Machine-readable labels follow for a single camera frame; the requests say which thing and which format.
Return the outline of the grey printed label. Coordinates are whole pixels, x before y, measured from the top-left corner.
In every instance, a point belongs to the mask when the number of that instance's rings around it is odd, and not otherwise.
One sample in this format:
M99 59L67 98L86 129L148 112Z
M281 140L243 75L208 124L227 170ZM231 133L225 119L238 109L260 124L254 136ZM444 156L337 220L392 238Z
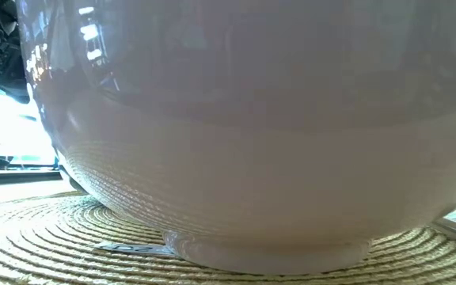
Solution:
M149 245L149 244L120 244L103 241L93 246L95 249L113 251L118 253L141 254L141 255L157 255L174 257L174 252L165 245Z

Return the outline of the white ceramic bowl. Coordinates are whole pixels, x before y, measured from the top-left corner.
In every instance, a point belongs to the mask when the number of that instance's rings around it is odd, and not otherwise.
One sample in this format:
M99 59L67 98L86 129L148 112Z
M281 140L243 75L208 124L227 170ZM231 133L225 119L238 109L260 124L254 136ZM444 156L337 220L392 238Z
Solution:
M16 0L67 173L179 257L346 268L456 209L456 0Z

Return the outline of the black aluminium frame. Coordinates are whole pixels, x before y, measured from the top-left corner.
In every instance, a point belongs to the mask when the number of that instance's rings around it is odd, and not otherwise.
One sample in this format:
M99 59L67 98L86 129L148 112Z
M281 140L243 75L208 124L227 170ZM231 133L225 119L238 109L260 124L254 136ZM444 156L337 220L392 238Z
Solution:
M61 180L59 165L16 164L13 156L0 156L0 185Z

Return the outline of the round woven straw placemat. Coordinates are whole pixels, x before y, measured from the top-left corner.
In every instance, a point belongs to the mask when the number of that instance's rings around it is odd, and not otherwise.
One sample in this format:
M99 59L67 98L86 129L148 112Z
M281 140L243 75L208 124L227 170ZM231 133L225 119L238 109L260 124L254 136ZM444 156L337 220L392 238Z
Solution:
M89 196L0 203L0 285L456 285L456 241L430 228L374 241L360 263L316 275L246 275L169 256L96 249L160 245L157 230Z

